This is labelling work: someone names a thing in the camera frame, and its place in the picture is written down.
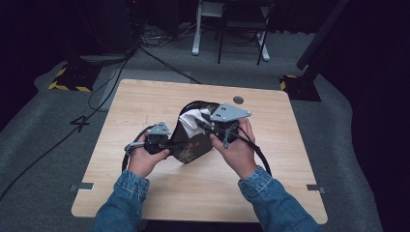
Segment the white cloth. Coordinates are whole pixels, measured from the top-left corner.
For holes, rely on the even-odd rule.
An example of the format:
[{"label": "white cloth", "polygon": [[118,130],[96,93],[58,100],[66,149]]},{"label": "white cloth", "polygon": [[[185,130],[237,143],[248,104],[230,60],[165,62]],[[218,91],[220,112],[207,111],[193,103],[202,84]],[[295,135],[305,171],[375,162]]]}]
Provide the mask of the white cloth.
[{"label": "white cloth", "polygon": [[179,116],[179,121],[181,122],[182,126],[184,127],[185,131],[187,132],[188,138],[192,138],[199,133],[205,133],[205,130],[200,128],[195,119],[199,119],[200,121],[206,123],[207,125],[211,125],[207,120],[205,120],[201,113],[211,115],[209,109],[192,109],[181,116]]}]

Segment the gray carpet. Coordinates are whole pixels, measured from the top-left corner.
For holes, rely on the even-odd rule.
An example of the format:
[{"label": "gray carpet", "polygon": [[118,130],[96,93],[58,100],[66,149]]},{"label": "gray carpet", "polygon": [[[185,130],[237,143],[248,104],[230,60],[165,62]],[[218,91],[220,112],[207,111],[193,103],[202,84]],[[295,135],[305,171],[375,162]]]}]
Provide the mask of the gray carpet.
[{"label": "gray carpet", "polygon": [[[192,37],[147,50],[182,71],[190,71],[193,78],[204,84],[278,90],[280,76],[303,73],[295,64],[313,38],[313,35],[304,34],[270,34],[267,46],[271,61],[256,66],[257,51],[252,48],[241,53],[226,50],[218,65],[218,43],[213,40],[214,36],[213,32],[203,35],[198,56],[190,55]],[[36,79],[39,93],[0,134],[1,192],[31,162],[74,129],[70,121],[93,112],[87,104],[91,93],[47,89],[63,64]],[[115,67],[104,67],[95,87],[106,82]],[[136,73],[149,77],[170,72],[169,68],[138,51],[126,65],[122,77]],[[171,75],[175,78],[173,81],[189,82],[175,73]],[[327,191],[322,198],[329,220],[323,228],[326,231],[382,231],[372,192],[353,152],[350,105],[325,78],[316,78],[315,85],[322,102],[291,103],[317,183]],[[104,88],[96,92],[90,100],[91,105],[98,106],[104,99],[104,92]],[[0,231],[86,231],[89,228],[93,222],[91,218],[72,216],[75,193],[68,192],[67,188],[81,182],[105,116],[106,113],[96,113],[90,125],[81,132],[74,132],[15,183],[0,202]],[[163,230],[238,229],[234,224],[148,223],[147,231]],[[238,231],[246,230],[252,229],[242,226]]]}]

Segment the person's left hand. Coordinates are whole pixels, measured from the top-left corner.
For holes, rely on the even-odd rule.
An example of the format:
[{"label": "person's left hand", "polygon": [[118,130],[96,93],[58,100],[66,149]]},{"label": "person's left hand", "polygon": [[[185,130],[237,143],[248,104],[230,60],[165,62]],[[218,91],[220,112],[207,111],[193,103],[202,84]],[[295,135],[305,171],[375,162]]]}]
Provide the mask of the person's left hand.
[{"label": "person's left hand", "polygon": [[[146,134],[143,134],[138,139],[138,142],[145,141],[145,137]],[[165,149],[160,153],[151,155],[145,150],[144,147],[136,148],[130,157],[128,169],[134,174],[140,176],[141,178],[145,178],[154,170],[155,165],[159,163],[161,160],[164,160],[166,156],[168,156],[168,154],[168,149]]]}]

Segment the sleeve cuff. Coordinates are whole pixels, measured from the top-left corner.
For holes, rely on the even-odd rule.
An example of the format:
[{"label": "sleeve cuff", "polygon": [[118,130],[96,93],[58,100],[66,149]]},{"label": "sleeve cuff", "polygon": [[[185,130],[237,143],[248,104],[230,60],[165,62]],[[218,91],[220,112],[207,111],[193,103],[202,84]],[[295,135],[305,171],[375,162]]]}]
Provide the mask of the sleeve cuff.
[{"label": "sleeve cuff", "polygon": [[272,177],[261,167],[257,166],[247,178],[239,181],[238,186],[242,192],[242,195],[250,200],[260,191],[266,188],[266,186],[272,181]]},{"label": "sleeve cuff", "polygon": [[126,169],[118,178],[115,185],[145,198],[150,186],[150,181],[143,179]]}]

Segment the person's right hand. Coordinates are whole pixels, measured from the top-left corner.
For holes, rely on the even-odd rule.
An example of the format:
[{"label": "person's right hand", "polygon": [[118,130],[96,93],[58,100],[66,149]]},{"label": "person's right hand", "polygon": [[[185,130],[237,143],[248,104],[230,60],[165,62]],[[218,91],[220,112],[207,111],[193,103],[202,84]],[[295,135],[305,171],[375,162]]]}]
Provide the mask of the person's right hand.
[{"label": "person's right hand", "polygon": [[[239,135],[248,139],[244,132],[248,135],[250,140],[254,143],[255,136],[248,118],[239,119],[239,127],[244,130],[238,130]],[[232,142],[228,149],[223,147],[223,143],[213,134],[210,135],[212,145],[222,154],[226,163],[238,174],[241,179],[247,178],[255,169],[256,162],[254,159],[254,151],[251,147],[241,139],[236,139]]]}]

